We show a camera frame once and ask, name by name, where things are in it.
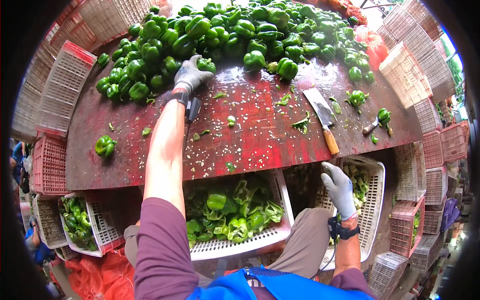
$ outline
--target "gray work glove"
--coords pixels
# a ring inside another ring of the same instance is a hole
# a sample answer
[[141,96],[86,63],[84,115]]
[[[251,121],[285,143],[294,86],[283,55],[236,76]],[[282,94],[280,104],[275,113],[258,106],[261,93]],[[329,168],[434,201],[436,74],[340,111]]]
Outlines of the gray work glove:
[[175,75],[175,87],[183,88],[190,95],[200,84],[213,78],[212,72],[200,71],[197,60],[201,55],[193,55],[189,60],[184,60],[180,70]]
[[327,189],[328,195],[337,211],[340,213],[342,221],[348,220],[357,215],[357,209],[353,202],[353,186],[352,181],[347,175],[337,166],[331,163],[322,162],[322,166],[327,169],[331,176],[322,173],[322,181]]

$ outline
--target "blue jacket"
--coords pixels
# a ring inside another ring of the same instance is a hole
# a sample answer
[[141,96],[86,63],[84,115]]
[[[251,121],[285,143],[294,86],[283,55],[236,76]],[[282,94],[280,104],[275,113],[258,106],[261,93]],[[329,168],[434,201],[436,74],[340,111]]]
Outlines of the blue jacket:
[[212,281],[207,288],[196,288],[187,298],[194,299],[251,299],[257,297],[248,285],[245,275],[256,277],[277,299],[361,299],[373,300],[361,291],[342,290],[296,274],[252,267],[238,270]]

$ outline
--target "blue shirt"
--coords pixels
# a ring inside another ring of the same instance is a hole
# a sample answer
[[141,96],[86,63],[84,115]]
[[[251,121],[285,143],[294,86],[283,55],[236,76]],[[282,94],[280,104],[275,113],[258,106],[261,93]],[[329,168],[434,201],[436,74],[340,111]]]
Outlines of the blue shirt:
[[13,149],[13,159],[17,162],[17,166],[13,169],[12,175],[17,184],[20,184],[20,171],[23,167],[24,155],[22,153],[22,142],[18,142],[17,146]]

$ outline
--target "leg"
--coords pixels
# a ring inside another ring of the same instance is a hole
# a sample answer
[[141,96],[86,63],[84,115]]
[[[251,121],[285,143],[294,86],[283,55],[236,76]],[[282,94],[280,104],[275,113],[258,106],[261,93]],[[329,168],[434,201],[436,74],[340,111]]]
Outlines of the leg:
[[[128,226],[123,236],[125,238],[125,256],[127,257],[128,261],[133,265],[135,268],[135,264],[137,263],[137,233],[140,229],[140,221],[137,222],[135,225]],[[210,279],[202,274],[196,272],[199,279],[198,279],[198,286],[201,288],[206,288],[213,279]]]
[[282,255],[268,268],[306,278],[314,277],[330,240],[327,225],[330,217],[330,212],[324,208],[302,210],[295,218]]

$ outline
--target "wet table surface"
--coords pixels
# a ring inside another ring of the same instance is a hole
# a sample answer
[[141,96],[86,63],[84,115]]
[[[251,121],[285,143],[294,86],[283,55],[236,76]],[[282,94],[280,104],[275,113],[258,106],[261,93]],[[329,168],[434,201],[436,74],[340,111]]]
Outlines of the wet table surface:
[[[118,40],[101,52],[111,54],[117,44]],[[66,184],[70,191],[144,184],[151,134],[143,137],[142,131],[145,127],[154,128],[163,100],[171,94],[173,85],[157,97],[153,105],[139,106],[131,101],[114,104],[96,91],[97,81],[108,76],[112,67],[113,62],[102,70],[94,67],[78,99],[67,142]],[[279,81],[278,75],[266,70],[246,74],[241,63],[218,65],[215,78],[194,92],[204,104],[187,137],[183,154],[184,180],[227,175],[226,162],[236,167],[234,173],[242,173],[332,158],[320,121],[302,93],[312,87],[320,91],[328,104],[331,104],[328,98],[335,97],[342,108],[342,113],[336,114],[338,123],[332,128],[340,149],[337,157],[421,140],[414,108],[404,109],[381,73],[374,74],[377,84],[353,86],[346,66],[314,58],[310,65],[299,66],[299,73],[292,81],[293,97],[288,105],[279,106],[275,103],[290,92],[290,83]],[[345,91],[355,89],[370,94],[360,106],[361,114],[343,101],[347,98]],[[213,99],[219,91],[225,92],[227,97]],[[385,128],[377,127],[373,134],[379,141],[374,144],[370,135],[364,136],[361,131],[374,120],[380,108],[392,111],[389,125],[394,135],[389,137]],[[308,132],[302,134],[291,124],[303,119],[306,111],[310,112],[311,123]],[[237,118],[233,127],[228,126],[230,115]],[[209,134],[193,140],[195,133],[206,129],[210,130]],[[108,159],[95,153],[95,142],[105,134],[118,141],[115,152]]]

